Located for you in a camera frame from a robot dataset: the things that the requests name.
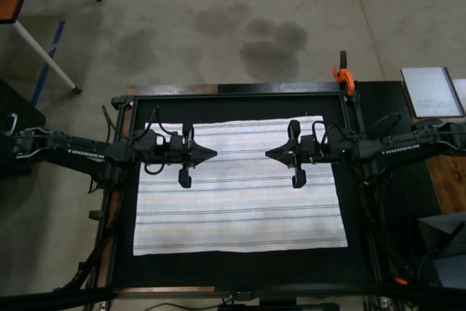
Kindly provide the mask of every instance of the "blue tape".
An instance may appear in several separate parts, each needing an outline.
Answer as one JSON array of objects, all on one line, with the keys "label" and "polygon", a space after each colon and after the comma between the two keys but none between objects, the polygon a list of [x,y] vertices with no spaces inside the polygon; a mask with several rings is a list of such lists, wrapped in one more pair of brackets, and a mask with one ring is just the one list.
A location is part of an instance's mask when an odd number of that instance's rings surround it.
[{"label": "blue tape", "polygon": [[63,29],[65,28],[65,22],[66,22],[65,20],[62,20],[58,24],[57,33],[55,33],[55,38],[53,39],[52,44],[56,45],[60,41],[61,34],[63,33]]},{"label": "blue tape", "polygon": [[[53,58],[55,56],[56,51],[57,51],[57,48],[54,47],[52,51],[49,52],[49,56]],[[39,80],[36,84],[36,89],[34,90],[34,94],[32,95],[31,103],[34,107],[37,106],[37,103],[39,102],[39,97],[41,95],[42,88],[44,87],[45,79],[47,78],[49,70],[50,70],[50,66],[45,63],[44,67],[42,67],[41,74],[39,75]]]},{"label": "blue tape", "polygon": [[[53,38],[53,45],[57,45],[58,42],[60,41],[61,35],[63,33],[63,29],[65,28],[65,20],[61,20],[60,23],[58,23],[58,28],[57,31],[55,32],[55,37]],[[53,58],[55,56],[55,53],[57,51],[57,47],[54,47],[50,52],[49,56]],[[49,73],[50,67],[46,63],[44,64],[44,67],[42,67],[42,71],[39,75],[39,80],[36,84],[36,89],[34,90],[34,94],[32,95],[31,99],[31,104],[35,107],[37,106],[37,103],[39,102],[39,97],[42,92],[42,88],[44,87],[45,80],[47,79],[47,75]]]}]

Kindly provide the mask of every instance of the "white towel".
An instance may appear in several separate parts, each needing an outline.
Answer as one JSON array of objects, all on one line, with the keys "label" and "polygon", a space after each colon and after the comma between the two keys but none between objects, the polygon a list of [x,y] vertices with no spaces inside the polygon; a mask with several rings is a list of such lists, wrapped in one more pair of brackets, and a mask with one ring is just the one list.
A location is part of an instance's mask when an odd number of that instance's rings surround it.
[{"label": "white towel", "polygon": [[[322,117],[292,119],[306,135]],[[290,120],[194,125],[195,141],[218,156],[190,169],[190,189],[178,183],[180,165],[157,176],[141,168],[134,255],[346,247],[331,166],[304,165],[307,184],[294,189],[294,170],[265,156],[288,140]],[[323,126],[315,126],[322,138]],[[181,125],[164,127],[181,133]]]}]

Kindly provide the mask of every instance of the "clipboard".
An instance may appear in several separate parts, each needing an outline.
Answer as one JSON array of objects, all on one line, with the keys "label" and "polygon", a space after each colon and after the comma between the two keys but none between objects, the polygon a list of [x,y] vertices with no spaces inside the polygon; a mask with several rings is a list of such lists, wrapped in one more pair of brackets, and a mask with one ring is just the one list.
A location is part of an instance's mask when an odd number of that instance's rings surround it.
[{"label": "clipboard", "polygon": [[402,68],[401,74],[408,102],[416,118],[465,115],[446,67]]}]

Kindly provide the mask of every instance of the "orange object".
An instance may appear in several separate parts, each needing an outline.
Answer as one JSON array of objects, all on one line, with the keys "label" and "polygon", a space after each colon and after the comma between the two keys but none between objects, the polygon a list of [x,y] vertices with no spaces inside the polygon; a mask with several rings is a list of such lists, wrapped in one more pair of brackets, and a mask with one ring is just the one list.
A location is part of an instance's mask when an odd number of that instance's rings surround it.
[{"label": "orange object", "polygon": [[348,96],[352,97],[355,94],[355,80],[352,74],[347,69],[347,52],[340,52],[340,69],[337,71],[336,67],[332,68],[333,76],[338,83],[346,83],[348,87]]},{"label": "orange object", "polygon": [[404,280],[403,278],[395,278],[395,282],[398,283],[398,284],[401,284],[403,286],[407,286],[408,285],[408,281],[407,280]]}]

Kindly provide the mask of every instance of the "clamp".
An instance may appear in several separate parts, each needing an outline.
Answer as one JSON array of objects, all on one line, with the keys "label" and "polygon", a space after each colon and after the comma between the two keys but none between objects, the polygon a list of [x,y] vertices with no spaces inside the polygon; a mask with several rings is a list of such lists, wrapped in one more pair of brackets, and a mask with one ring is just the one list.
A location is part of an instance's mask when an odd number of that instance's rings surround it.
[{"label": "clamp", "polygon": [[340,69],[337,71],[336,67],[332,68],[333,76],[335,80],[344,84],[346,95],[348,98],[352,98],[355,94],[355,80],[352,78],[352,74],[347,69],[347,52],[340,51]]}]

